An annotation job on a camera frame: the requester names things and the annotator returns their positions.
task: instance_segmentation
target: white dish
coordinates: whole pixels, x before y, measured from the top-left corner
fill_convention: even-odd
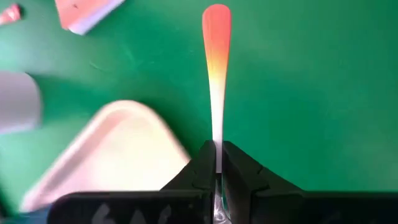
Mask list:
[[[105,106],[24,197],[31,212],[81,191],[160,190],[190,158],[167,125],[135,101]]]

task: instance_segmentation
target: green surface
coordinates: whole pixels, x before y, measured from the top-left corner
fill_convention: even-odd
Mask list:
[[[0,8],[13,0],[2,0]],[[0,136],[1,193],[15,211],[102,105],[158,112],[191,154],[211,138],[201,14],[214,1],[126,0],[85,37],[52,0],[21,0],[0,28],[0,69],[31,74],[44,124]],[[229,0],[225,139],[304,189],[398,190],[398,2]]]

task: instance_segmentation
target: blurry object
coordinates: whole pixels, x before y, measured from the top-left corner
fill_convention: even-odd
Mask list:
[[[105,106],[24,197],[21,211],[82,191],[160,190],[190,158],[167,125],[135,101]]]
[[[5,206],[0,201],[0,224],[4,222],[4,219],[7,217]]]
[[[46,224],[49,210],[50,207],[46,207],[34,212],[21,213],[5,219],[0,224]]]
[[[0,14],[0,26],[16,22],[19,19],[21,19],[21,10],[17,4],[13,4]]]
[[[39,88],[28,74],[0,72],[0,134],[36,127],[41,112]]]
[[[85,35],[124,0],[55,0],[62,28]]]

